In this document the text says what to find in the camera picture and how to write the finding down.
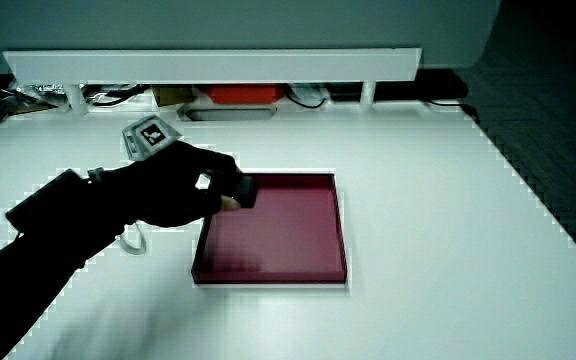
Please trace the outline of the person's right hand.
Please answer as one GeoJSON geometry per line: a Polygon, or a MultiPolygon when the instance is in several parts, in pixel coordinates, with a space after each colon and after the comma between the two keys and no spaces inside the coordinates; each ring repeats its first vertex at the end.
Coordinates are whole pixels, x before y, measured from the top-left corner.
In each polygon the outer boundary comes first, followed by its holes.
{"type": "Polygon", "coordinates": [[[109,177],[130,222],[176,227],[254,205],[254,181],[232,156],[182,141],[158,116],[136,121],[122,135],[131,164],[109,177]]]}

